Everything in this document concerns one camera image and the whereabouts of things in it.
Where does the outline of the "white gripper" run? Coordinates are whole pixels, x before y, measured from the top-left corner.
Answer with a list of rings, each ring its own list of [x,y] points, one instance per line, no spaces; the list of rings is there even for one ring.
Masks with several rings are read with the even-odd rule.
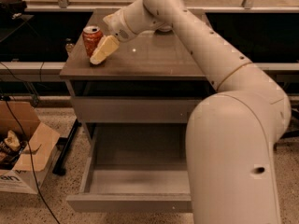
[[[103,18],[112,35],[104,35],[90,58],[91,64],[98,65],[115,52],[120,42],[128,42],[136,38],[136,34],[127,25],[124,12],[118,10]]]

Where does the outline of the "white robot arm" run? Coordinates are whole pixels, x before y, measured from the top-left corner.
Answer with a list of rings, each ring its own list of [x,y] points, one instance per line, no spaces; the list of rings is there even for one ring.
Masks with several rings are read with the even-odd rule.
[[[273,146],[292,116],[285,91],[182,0],[136,0],[104,18],[98,63],[122,42],[168,25],[215,94],[191,113],[186,161],[194,224],[282,224]]]

